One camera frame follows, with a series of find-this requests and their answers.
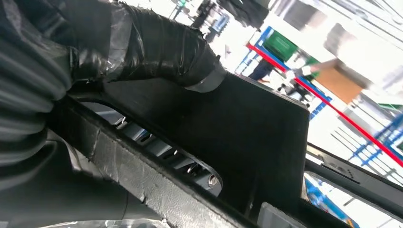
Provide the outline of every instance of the taped hose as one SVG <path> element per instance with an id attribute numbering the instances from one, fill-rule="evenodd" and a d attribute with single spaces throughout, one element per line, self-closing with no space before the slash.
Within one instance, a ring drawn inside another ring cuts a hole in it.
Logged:
<path id="1" fill-rule="evenodd" d="M 0 0 L 0 34 L 0 166 L 35 154 L 42 113 L 72 81 L 161 77 L 208 92 L 226 75 L 200 31 L 124 3 Z"/>
<path id="2" fill-rule="evenodd" d="M 104 8 L 98 2 L 91 10 L 98 12 L 106 10 Z M 88 36 L 80 37 L 80 42 L 75 44 L 75 80 L 112 82 L 161 77 L 187 89 L 208 92 L 218 87 L 226 76 L 219 57 L 199 30 L 171 21 L 153 11 L 123 3 L 110 4 L 108 10 L 104 16 L 110 16 L 107 20 L 110 27 L 97 28 L 104 31 L 103 34 L 86 32 Z M 83 13 L 88 14 L 75 9 L 74 12 L 65 12 L 65 15 L 70 15 L 70 19 L 74 20 Z M 89 30 L 99 26 L 91 24 L 91 21 L 99 23 L 94 17 L 84 25 L 83 22 L 76 25 L 74 30 Z M 109 39 L 103 41 L 99 38 L 105 36 Z M 94 45 L 108 49 L 91 48 Z"/>

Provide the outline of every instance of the metal screw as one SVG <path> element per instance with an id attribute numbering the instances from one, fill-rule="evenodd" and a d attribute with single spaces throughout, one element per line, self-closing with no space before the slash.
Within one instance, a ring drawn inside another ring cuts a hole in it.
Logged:
<path id="1" fill-rule="evenodd" d="M 218 183 L 218 178 L 215 177 L 214 175 L 210 175 L 210 177 L 209 177 L 209 186 L 213 187 L 217 183 Z"/>

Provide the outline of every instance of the red stripe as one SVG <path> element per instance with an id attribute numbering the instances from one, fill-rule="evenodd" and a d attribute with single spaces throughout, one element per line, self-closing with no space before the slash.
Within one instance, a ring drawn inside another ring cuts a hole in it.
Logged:
<path id="1" fill-rule="evenodd" d="M 262 56 L 266 61 L 269 63 L 273 64 L 273 66 L 277 67 L 283 72 L 286 72 L 286 69 L 276 62 L 274 59 L 272 59 L 270 56 L 266 55 L 263 51 L 259 50 L 257 47 L 251 45 L 248 43 L 246 45 L 247 48 L 250 50 L 255 51 L 257 54 Z M 392 158 L 396 163 L 398 163 L 400 166 L 403 167 L 403 161 L 400 160 L 399 157 L 397 157 L 394 153 L 392 153 L 388 148 L 386 148 L 380 141 L 378 141 L 376 138 L 374 138 L 372 135 L 370 135 L 368 132 L 366 132 L 363 128 L 361 128 L 358 124 L 356 124 L 353 120 L 351 120 L 348 116 L 346 116 L 344 113 L 336 109 L 333 105 L 331 105 L 330 102 L 328 102 L 324 97 L 322 97 L 320 94 L 318 94 L 315 90 L 313 90 L 311 87 L 309 87 L 307 84 L 305 84 L 301 79 L 299 78 L 294 78 L 297 83 L 299 83 L 301 86 L 303 86 L 305 89 L 313 93 L 316 97 L 321 99 L 326 105 L 329 107 L 333 108 L 341 117 L 343 117 L 347 122 L 349 122 L 353 127 L 355 127 L 361 134 L 363 134 L 365 137 L 367 137 L 371 142 L 373 142 L 375 145 L 377 145 L 383 152 L 385 152 L 390 158 Z"/>
<path id="2" fill-rule="evenodd" d="M 317 96 L 319 99 L 321 99 L 326 105 L 329 107 L 333 108 L 341 117 L 343 117 L 345 120 L 347 120 L 353 127 L 355 127 L 361 134 L 363 134 L 365 137 L 367 137 L 370 141 L 372 141 L 375 145 L 377 145 L 383 152 L 385 152 L 389 157 L 391 157 L 395 162 L 397 162 L 400 166 L 403 167 L 403 161 L 399 159 L 394 153 L 392 153 L 388 148 L 386 148 L 380 141 L 378 141 L 376 138 L 374 138 L 372 135 L 370 135 L 368 132 L 366 132 L 363 128 L 361 128 L 358 124 L 356 124 L 354 121 L 352 121 L 348 116 L 346 116 L 344 113 L 341 111 L 337 110 L 333 105 L 331 105 L 330 102 L 328 102 L 325 98 L 323 98 L 320 94 L 315 92 L 312 88 L 310 88 L 305 82 L 303 82 L 299 78 L 294 78 L 296 82 L 298 82 L 301 86 L 303 86 L 305 89 L 313 93 L 315 96 Z"/>

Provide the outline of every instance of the cardboard box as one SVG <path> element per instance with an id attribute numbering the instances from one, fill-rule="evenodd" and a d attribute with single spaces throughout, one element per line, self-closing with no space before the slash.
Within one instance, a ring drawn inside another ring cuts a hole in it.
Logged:
<path id="1" fill-rule="evenodd" d="M 346 104 L 363 90 L 361 86 L 334 68 L 322 70 L 315 80 Z"/>

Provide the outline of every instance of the plastic wrap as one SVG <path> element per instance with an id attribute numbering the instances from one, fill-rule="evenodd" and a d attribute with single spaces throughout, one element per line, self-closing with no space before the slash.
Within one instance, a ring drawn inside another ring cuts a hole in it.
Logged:
<path id="1" fill-rule="evenodd" d="M 169 228 L 166 221 L 151 219 L 96 220 L 66 222 L 42 228 Z"/>

